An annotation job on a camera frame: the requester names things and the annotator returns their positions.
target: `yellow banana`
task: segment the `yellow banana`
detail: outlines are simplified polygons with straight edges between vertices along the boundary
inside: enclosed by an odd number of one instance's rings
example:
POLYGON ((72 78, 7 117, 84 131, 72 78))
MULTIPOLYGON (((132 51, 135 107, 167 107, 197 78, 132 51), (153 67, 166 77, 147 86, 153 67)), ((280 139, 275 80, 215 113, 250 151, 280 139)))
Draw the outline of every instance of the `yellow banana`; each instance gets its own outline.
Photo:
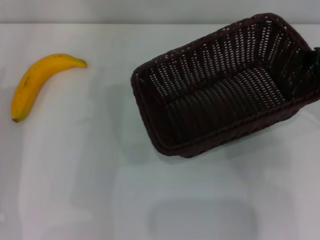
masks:
POLYGON ((64 53, 46 56, 35 62, 21 78, 11 103, 12 120, 26 118, 43 84, 57 72, 72 67, 86 68, 86 61, 64 53))

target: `white table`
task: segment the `white table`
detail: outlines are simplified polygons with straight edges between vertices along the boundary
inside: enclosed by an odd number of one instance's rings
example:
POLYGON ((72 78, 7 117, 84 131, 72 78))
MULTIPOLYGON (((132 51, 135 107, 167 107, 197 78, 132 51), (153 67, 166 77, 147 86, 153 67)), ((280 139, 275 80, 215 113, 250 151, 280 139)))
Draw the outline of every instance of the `white table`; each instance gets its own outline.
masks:
MULTIPOLYGON (((132 71, 222 26, 0 24, 0 239, 319 240, 320 102, 191 159, 150 142, 132 71), (14 123, 21 76, 59 52, 88 69, 14 123)), ((320 46, 320 25, 294 27, 320 46)))

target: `basket rim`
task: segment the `basket rim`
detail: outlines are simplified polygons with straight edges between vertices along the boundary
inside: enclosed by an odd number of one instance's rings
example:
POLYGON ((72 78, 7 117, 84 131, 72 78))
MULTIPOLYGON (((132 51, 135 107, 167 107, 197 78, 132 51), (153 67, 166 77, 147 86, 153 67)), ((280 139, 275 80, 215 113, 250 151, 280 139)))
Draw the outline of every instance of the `basket rim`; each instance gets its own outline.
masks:
POLYGON ((136 76, 147 69, 154 68, 158 64, 165 63, 167 61, 175 59, 176 57, 179 57, 183 54, 186 54, 188 52, 193 51, 194 49, 196 49, 199 46, 202 46, 203 44, 217 40, 217 39, 224 37, 230 33, 233 33, 234 31, 238 31, 243 28, 247 28, 248 26, 250 26, 252 24, 264 23, 266 21, 266 19, 273 19, 275 22, 277 22, 279 24, 280 27, 284 28, 284 30, 287 32, 287 34, 290 35, 294 39, 294 41, 296 41, 297 44, 304 51, 311 51, 311 48, 309 47, 307 42, 282 17, 280 17, 274 13, 261 13, 261 14, 256 14, 251 18, 245 18, 243 20, 240 20, 240 21, 237 21, 237 22, 232 23, 230 25, 227 25, 227 26, 215 31, 214 33, 210 33, 210 34, 203 36, 195 41, 192 41, 186 45, 183 45, 181 47, 170 50, 164 54, 161 54, 161 55, 153 58, 152 60, 147 61, 146 63, 142 64, 141 66, 137 67, 134 70, 134 72, 131 76, 131 86, 133 89, 133 94, 136 98, 136 102, 137 102, 137 105, 138 105, 138 108, 140 111, 140 115, 142 117, 142 121, 145 125, 145 128, 148 132, 148 135, 151 139, 151 142, 160 153, 167 155, 167 156, 179 155, 186 148, 192 147, 192 146, 199 144, 207 139, 221 135, 221 134, 223 134, 227 131, 230 131, 232 129, 235 129, 243 124, 253 123, 254 121, 257 121, 265 116, 275 114, 277 112, 281 112, 283 109, 297 108, 297 106, 300 106, 300 108, 301 108, 307 104, 305 102, 320 95, 320 89, 316 89, 314 92, 311 92, 310 94, 308 94, 306 96, 302 96, 302 97, 296 98, 294 100, 287 101, 284 104, 269 108, 269 109, 261 111, 261 112, 257 112, 253 116, 235 121, 234 123, 232 123, 230 125, 221 127, 219 129, 208 132, 207 134, 204 134, 204 135, 199 136, 197 138, 194 138, 192 140, 178 143, 175 145, 166 144, 158 136, 157 131, 156 131, 156 127, 154 126, 153 121, 150 119, 149 110, 148 110, 148 107, 146 104, 146 99, 144 98, 144 95, 140 91, 139 80, 136 79, 136 76))

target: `white surface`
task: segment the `white surface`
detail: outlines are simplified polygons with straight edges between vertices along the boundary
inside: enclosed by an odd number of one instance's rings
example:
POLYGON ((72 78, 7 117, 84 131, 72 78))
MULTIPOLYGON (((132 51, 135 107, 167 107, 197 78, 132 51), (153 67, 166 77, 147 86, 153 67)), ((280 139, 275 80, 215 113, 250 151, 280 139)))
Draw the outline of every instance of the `white surface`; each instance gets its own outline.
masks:
MULTIPOLYGON (((153 148, 134 68, 221 25, 0 25, 1 240, 318 240, 320 102, 198 157, 153 148), (58 73, 28 118, 15 86, 52 53, 58 73)), ((311 47, 320 26, 296 25, 311 47)))
POLYGON ((0 22, 219 24, 273 12, 320 24, 319 0, 0 0, 0 22))

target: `dark brown basket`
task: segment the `dark brown basket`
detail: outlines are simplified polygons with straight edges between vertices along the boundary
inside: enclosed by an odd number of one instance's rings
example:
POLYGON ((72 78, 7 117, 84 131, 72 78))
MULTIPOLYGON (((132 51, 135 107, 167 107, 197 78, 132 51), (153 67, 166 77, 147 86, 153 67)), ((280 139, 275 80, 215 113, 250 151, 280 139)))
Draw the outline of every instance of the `dark brown basket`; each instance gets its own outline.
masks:
POLYGON ((311 52, 266 13, 141 65, 131 84, 154 147, 190 158, 292 117, 320 99, 311 52))

